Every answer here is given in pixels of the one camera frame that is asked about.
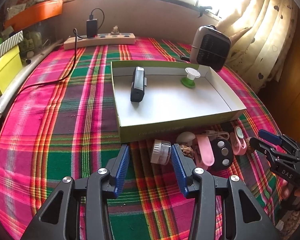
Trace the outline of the person's right hand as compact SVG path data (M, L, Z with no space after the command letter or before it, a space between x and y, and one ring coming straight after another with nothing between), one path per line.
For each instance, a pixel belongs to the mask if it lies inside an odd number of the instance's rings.
M288 210L300 210L300 187L296 187L286 180L282 181L281 206Z

